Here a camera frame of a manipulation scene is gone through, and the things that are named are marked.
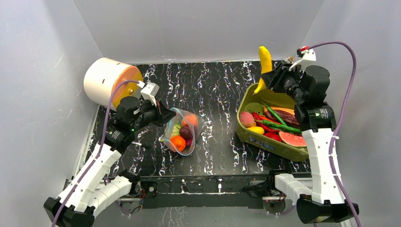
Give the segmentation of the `clear zip top bag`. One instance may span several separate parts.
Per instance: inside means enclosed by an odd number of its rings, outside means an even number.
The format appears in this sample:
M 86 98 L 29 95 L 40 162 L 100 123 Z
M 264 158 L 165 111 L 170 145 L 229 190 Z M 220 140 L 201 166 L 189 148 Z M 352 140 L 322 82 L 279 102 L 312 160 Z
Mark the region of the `clear zip top bag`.
M 168 149 L 182 156 L 190 155 L 196 147 L 205 120 L 194 113 L 171 108 L 176 114 L 167 124 L 164 135 L 159 139 Z

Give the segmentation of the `aluminium frame rail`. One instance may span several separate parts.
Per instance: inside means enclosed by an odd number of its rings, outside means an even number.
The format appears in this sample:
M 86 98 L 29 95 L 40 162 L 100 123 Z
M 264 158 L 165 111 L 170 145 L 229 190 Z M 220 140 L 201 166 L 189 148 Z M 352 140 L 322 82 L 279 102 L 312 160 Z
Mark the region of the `aluminium frame rail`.
M 95 193 L 98 180 L 91 183 L 72 182 L 59 197 L 63 202 L 87 203 Z M 105 186 L 101 192 L 105 191 L 106 197 L 119 198 L 129 193 L 133 183 L 123 177 L 112 180 L 110 185 Z M 274 179 L 274 189 L 283 192 L 293 202 L 301 198 L 301 195 L 311 196 L 312 201 L 324 204 L 330 201 L 331 204 L 343 203 L 346 199 L 339 181 L 336 176 L 329 176 L 328 179 L 320 179 L 314 175 L 312 178 L 312 188 L 307 187 L 291 174 L 279 174 Z

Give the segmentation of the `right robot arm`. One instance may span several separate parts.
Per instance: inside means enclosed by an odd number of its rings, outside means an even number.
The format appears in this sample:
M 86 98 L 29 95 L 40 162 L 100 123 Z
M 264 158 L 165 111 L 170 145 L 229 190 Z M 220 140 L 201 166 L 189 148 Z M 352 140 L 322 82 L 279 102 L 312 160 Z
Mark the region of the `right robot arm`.
M 325 102 L 330 84 L 329 71 L 311 65 L 300 66 L 281 61 L 271 72 L 261 75 L 266 87 L 285 93 L 295 102 L 295 118 L 309 154 L 312 187 L 292 174 L 275 174 L 266 183 L 267 192 L 284 192 L 296 206 L 302 223 L 340 223 L 359 215 L 359 206 L 343 191 L 335 152 L 337 123 L 333 109 Z

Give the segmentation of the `toy peach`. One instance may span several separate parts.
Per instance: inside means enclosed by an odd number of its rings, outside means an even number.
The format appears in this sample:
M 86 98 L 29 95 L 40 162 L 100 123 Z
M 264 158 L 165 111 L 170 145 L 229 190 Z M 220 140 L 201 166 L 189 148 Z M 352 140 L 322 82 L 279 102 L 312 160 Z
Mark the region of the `toy peach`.
M 194 114 L 188 114 L 182 118 L 181 125 L 182 126 L 194 126 L 197 127 L 199 124 L 198 117 Z

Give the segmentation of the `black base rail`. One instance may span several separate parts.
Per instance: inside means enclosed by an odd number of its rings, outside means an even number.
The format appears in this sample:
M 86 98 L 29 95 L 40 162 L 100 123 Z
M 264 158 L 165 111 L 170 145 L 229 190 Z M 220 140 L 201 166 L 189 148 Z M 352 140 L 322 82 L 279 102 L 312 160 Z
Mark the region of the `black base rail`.
M 149 176 L 138 183 L 144 190 L 144 208 L 247 207 L 284 212 L 289 197 L 272 188 L 267 175 Z

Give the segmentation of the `orange toy fruit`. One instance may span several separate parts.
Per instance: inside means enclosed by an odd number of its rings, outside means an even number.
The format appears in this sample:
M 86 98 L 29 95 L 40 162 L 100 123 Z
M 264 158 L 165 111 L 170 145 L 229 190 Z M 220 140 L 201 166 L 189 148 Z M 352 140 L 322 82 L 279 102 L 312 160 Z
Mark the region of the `orange toy fruit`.
M 186 140 L 182 136 L 173 136 L 171 139 L 171 150 L 173 152 L 182 152 L 186 148 Z

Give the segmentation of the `white round drawer cabinet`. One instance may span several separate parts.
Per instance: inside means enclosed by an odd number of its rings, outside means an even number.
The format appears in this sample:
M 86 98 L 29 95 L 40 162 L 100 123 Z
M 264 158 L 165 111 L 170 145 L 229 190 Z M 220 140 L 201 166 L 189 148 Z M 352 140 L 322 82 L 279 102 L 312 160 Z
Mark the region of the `white round drawer cabinet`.
M 119 84 L 126 80 L 134 80 L 122 85 L 112 98 L 110 109 L 115 111 L 120 101 L 126 96 L 140 97 L 140 90 L 144 87 L 140 70 L 133 65 L 106 57 L 95 61 L 84 76 L 84 90 L 93 102 L 107 107 L 109 99 Z

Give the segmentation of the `green toy chili pepper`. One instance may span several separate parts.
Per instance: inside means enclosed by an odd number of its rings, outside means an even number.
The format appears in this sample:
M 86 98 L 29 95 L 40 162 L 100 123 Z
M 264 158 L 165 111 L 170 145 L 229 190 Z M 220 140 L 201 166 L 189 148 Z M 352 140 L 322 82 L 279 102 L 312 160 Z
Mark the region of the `green toy chili pepper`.
M 276 115 L 276 113 L 275 113 L 273 110 L 270 109 L 270 106 L 266 106 L 266 107 L 267 107 L 267 108 L 271 111 L 271 113 L 272 113 L 273 115 L 275 115 L 276 118 L 281 122 L 280 125 L 278 125 L 280 131 L 285 131 L 285 132 L 288 132 L 288 133 L 291 133 L 291 134 L 301 134 L 300 127 L 299 127 L 299 128 L 293 128 L 293 127 L 288 126 L 279 116 Z

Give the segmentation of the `dark red toy plum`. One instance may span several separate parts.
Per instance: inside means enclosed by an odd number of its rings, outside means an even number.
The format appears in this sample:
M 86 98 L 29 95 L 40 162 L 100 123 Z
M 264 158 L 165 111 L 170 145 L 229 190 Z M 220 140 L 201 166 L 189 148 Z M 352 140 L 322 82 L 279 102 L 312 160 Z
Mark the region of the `dark red toy plum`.
M 192 131 L 188 125 L 182 126 L 180 129 L 180 136 L 184 139 L 193 138 Z

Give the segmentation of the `black and white marker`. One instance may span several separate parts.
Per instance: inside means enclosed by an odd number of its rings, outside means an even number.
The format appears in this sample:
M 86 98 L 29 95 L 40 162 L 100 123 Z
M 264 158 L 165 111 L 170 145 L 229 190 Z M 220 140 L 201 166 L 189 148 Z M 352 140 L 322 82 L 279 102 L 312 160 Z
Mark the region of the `black and white marker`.
M 142 144 L 142 143 L 138 143 L 138 142 L 134 142 L 133 141 L 131 144 L 133 144 L 135 146 L 139 146 L 139 147 L 144 148 L 144 149 L 150 149 L 150 146 Z

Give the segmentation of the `green toy cabbage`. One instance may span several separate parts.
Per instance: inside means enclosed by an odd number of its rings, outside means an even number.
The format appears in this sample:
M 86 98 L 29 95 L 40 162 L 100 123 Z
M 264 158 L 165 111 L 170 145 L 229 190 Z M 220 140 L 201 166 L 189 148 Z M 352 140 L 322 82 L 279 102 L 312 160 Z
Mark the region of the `green toy cabbage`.
M 172 132 L 171 132 L 171 138 L 172 137 L 175 137 L 175 136 L 180 136 L 180 129 L 182 128 L 182 125 L 180 125 L 180 124 L 174 124 L 173 125 L 173 129 L 172 129 Z

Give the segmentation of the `purple toy sweet potato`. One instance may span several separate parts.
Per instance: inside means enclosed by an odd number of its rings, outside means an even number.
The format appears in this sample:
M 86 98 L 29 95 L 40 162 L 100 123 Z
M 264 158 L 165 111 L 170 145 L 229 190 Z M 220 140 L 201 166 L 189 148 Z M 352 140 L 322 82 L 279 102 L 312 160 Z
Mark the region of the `purple toy sweet potato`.
M 186 139 L 186 140 L 185 140 L 185 143 L 186 143 L 186 147 L 189 148 L 189 147 L 193 144 L 193 138 Z

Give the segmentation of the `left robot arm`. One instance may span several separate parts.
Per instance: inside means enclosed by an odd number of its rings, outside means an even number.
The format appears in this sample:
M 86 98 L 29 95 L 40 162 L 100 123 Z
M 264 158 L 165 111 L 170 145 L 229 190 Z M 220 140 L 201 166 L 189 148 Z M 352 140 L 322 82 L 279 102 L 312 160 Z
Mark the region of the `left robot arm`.
M 141 177 L 128 170 L 107 182 L 100 190 L 111 166 L 121 158 L 136 139 L 135 133 L 150 125 L 165 126 L 176 117 L 176 112 L 154 99 L 140 101 L 128 96 L 116 107 L 109 120 L 105 116 L 101 141 L 97 151 L 84 164 L 73 181 L 56 197 L 49 197 L 44 209 L 53 227 L 90 227 L 95 218 L 122 196 L 135 197 L 141 191 Z

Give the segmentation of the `yellow toy banana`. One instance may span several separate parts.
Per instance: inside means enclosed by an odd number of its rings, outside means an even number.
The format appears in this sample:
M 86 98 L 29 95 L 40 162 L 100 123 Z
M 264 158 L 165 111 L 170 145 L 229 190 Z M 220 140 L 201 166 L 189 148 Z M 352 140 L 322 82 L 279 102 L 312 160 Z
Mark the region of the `yellow toy banana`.
M 271 54 L 265 46 L 259 47 L 259 58 L 261 64 L 261 74 L 268 73 L 273 70 Z M 267 87 L 263 78 L 260 77 L 257 88 L 254 90 L 253 94 L 256 95 L 266 88 Z

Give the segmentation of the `olive green plastic bin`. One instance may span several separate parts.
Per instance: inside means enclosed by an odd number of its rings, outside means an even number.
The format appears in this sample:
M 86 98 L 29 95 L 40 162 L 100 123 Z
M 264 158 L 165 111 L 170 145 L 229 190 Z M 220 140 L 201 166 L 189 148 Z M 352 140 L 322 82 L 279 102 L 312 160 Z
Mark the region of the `olive green plastic bin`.
M 295 106 L 295 102 L 285 93 L 274 93 L 269 89 L 265 89 L 254 95 L 253 92 L 257 85 L 257 83 L 252 84 L 246 90 L 237 112 L 238 120 L 239 114 L 243 110 L 258 112 L 261 111 L 264 106 L 269 104 L 278 107 Z M 248 130 L 241 123 L 238 124 L 236 133 L 242 142 L 246 142 L 296 162 L 310 158 L 313 163 L 316 162 L 321 165 L 324 161 L 329 162 L 330 159 L 337 158 L 334 147 L 336 137 L 333 135 L 331 128 L 321 128 L 317 132 L 314 132 L 312 129 L 301 131 L 301 134 L 305 136 L 307 143 L 305 149 L 293 147 L 284 142 L 278 142 L 264 135 L 256 134 Z

